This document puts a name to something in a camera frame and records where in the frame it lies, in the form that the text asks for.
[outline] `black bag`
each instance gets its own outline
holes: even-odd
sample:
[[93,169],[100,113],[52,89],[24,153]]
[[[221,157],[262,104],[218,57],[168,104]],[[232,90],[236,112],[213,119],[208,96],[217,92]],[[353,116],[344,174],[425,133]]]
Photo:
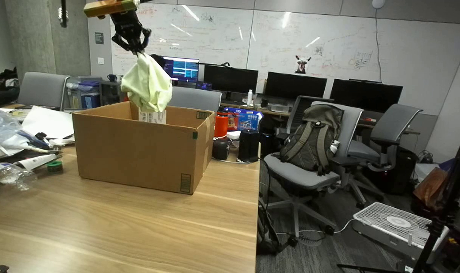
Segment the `black bag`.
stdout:
[[297,240],[289,237],[286,243],[281,244],[273,228],[273,220],[265,209],[265,204],[259,197],[259,217],[257,219],[257,255],[276,255],[286,247],[295,247]]
[[303,124],[280,150],[280,161],[292,163],[318,175],[330,173],[330,147],[341,132],[344,111],[329,104],[316,104],[304,111]]

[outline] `backpack strap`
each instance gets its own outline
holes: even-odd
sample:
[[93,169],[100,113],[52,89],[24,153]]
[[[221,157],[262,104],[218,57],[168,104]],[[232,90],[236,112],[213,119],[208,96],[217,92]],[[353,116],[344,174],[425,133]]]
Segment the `backpack strap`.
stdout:
[[284,156],[280,159],[280,161],[282,161],[282,162],[289,161],[290,159],[292,159],[301,150],[301,148],[304,146],[304,144],[308,141],[308,138],[312,133],[312,128],[313,128],[313,126],[312,126],[311,122],[308,121],[308,123],[306,124],[306,127],[304,128],[304,131],[302,132],[302,135],[299,138],[299,140],[294,144],[294,146],[292,148],[290,148],[284,154]]
[[318,153],[318,160],[320,163],[319,169],[318,169],[318,175],[324,175],[327,170],[329,169],[329,161],[326,156],[326,147],[325,147],[325,138],[327,131],[329,130],[329,125],[325,125],[323,128],[319,130],[318,134],[318,139],[316,142],[316,150]]

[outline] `gray carpet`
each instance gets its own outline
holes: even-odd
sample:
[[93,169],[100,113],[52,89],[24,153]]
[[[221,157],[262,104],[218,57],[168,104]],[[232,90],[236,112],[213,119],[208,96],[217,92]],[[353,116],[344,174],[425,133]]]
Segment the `gray carpet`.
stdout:
[[[261,182],[267,184],[268,177],[261,174]],[[272,190],[278,182],[272,181]],[[261,184],[261,191],[266,190]],[[353,214],[359,211],[356,200],[350,192],[337,190],[333,194],[319,197],[315,203],[320,213],[334,221],[341,229]],[[410,198],[387,196],[385,204],[398,209],[409,211]],[[269,211],[274,220],[277,232],[292,232],[293,219],[291,209],[273,209]],[[320,230],[315,221],[305,214],[299,215],[301,229]],[[353,230],[351,225],[339,234],[327,235],[324,239],[319,233],[306,233],[306,240],[300,240],[295,248],[289,246],[277,256],[257,256],[256,272],[258,273],[339,273],[343,272],[336,267],[337,263],[356,264],[366,267],[375,267],[393,270],[401,255],[393,249],[364,237]],[[279,236],[282,242],[287,240],[287,235]],[[344,272],[358,273],[358,271],[345,270]]]

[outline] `computer tower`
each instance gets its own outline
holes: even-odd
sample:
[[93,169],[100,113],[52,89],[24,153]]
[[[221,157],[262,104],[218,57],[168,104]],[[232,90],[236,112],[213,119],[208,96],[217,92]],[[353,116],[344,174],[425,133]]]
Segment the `computer tower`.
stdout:
[[410,177],[415,169],[417,159],[418,157],[414,152],[398,147],[397,161],[392,170],[374,172],[364,168],[363,174],[384,193],[403,195],[407,191],[413,190]]
[[243,162],[256,162],[259,159],[259,139],[259,132],[243,130],[240,133],[238,159]]

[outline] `monitor screen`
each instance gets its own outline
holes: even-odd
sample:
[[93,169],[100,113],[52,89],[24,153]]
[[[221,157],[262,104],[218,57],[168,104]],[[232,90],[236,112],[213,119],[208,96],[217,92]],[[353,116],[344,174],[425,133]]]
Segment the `monitor screen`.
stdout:
[[264,94],[295,100],[298,96],[322,98],[327,79],[269,72]]
[[195,83],[198,81],[199,60],[175,57],[164,57],[164,71],[172,80]]
[[403,86],[384,85],[359,80],[334,80],[331,98],[334,103],[384,113],[400,100]]
[[213,90],[248,93],[257,86],[259,72],[233,67],[204,66],[204,82],[211,83]]

